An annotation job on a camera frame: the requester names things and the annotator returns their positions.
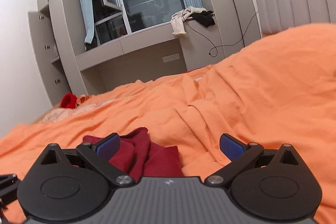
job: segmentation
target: blue gripper pad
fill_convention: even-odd
[[[118,152],[120,148],[120,137],[113,133],[95,144],[95,153],[107,161]]]
[[[229,160],[233,161],[244,154],[246,145],[229,134],[223,134],[219,139],[219,148]]]

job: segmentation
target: built-in desk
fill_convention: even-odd
[[[205,28],[194,20],[188,20],[188,24],[194,30],[209,38],[216,46],[221,45],[221,37],[217,25]],[[185,22],[184,28],[188,36],[179,38],[187,70],[215,64],[224,59],[222,47],[217,49],[218,54],[216,57],[211,57],[209,50],[213,45],[202,35],[191,30],[190,27]],[[176,37],[172,33],[173,28],[170,22],[167,22],[104,43],[76,56],[79,70],[84,71],[121,55],[174,40]]]

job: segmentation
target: black cable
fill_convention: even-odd
[[[241,25],[240,25],[240,20],[239,20],[239,16],[238,16],[237,8],[236,8],[236,3],[235,3],[235,0],[232,0],[232,1],[233,1],[233,5],[235,6],[235,10],[236,10],[237,18],[238,18],[238,23],[239,23],[239,28],[240,28],[240,33],[241,33],[241,37],[243,38],[243,45],[244,45],[244,47],[245,47],[243,31],[242,31],[242,27],[241,27]]]
[[[187,22],[187,21],[185,20],[185,18],[184,18],[184,11],[185,11],[185,9],[186,9],[186,8],[184,8],[183,11],[182,11],[182,17],[183,17],[184,21],[187,23],[187,25],[189,26],[189,28],[190,28],[191,30],[193,30],[194,32],[197,32],[197,33],[200,34],[201,36],[205,37],[205,38],[206,38],[206,39],[213,45],[213,47],[209,50],[209,55],[210,55],[211,57],[216,57],[216,56],[218,55],[218,50],[217,50],[217,48],[219,48],[219,47],[229,47],[229,46],[237,45],[237,44],[244,38],[244,35],[246,34],[246,31],[247,31],[247,29],[249,28],[249,26],[250,26],[250,24],[251,24],[251,22],[252,22],[252,19],[253,19],[253,18],[257,15],[257,13],[259,12],[259,11],[256,11],[255,14],[251,17],[251,20],[250,20],[249,24],[247,25],[245,32],[242,34],[241,39],[240,39],[238,42],[234,43],[233,45],[220,45],[220,46],[215,46],[215,44],[212,43],[212,41],[211,41],[209,38],[207,38],[205,35],[199,33],[198,31],[194,30],[194,29],[188,24],[188,22]],[[216,49],[216,54],[215,54],[215,55],[212,55],[212,54],[211,54],[211,51],[212,51],[213,49]]]
[[[243,39],[243,37],[244,37],[244,35],[245,35],[247,29],[249,28],[249,26],[250,26],[250,24],[251,24],[251,22],[252,22],[252,19],[257,15],[257,13],[259,13],[259,11],[256,11],[255,14],[251,17],[251,20],[250,20],[249,24],[247,25],[244,34],[241,36],[241,39],[239,39],[238,42],[236,42],[236,43],[234,43],[234,44],[232,44],[232,45],[220,45],[220,46],[214,46],[213,48],[210,49],[210,51],[209,51],[209,55],[212,56],[212,55],[211,55],[211,51],[212,51],[214,48],[215,48],[216,51],[217,51],[217,48],[219,48],[219,47],[229,47],[229,46],[237,45],[237,44]]]

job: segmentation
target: maroon fabric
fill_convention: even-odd
[[[67,93],[64,95],[61,101],[61,107],[63,108],[75,108],[76,107],[77,97],[72,93]]]
[[[96,143],[101,139],[85,136],[83,142]],[[184,177],[177,146],[162,147],[151,142],[147,128],[138,128],[120,139],[120,149],[109,163],[135,181],[138,182],[141,176]]]

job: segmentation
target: orange bedding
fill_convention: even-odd
[[[120,86],[81,107],[107,100],[58,122],[18,125],[0,140],[0,172],[22,179],[51,142],[70,148],[84,135],[147,127],[153,142],[178,146],[185,175],[205,178],[229,163],[218,147],[228,132],[269,149],[292,143],[323,190],[315,220],[336,223],[336,25],[289,29],[214,66]],[[6,215],[23,220],[17,203]]]

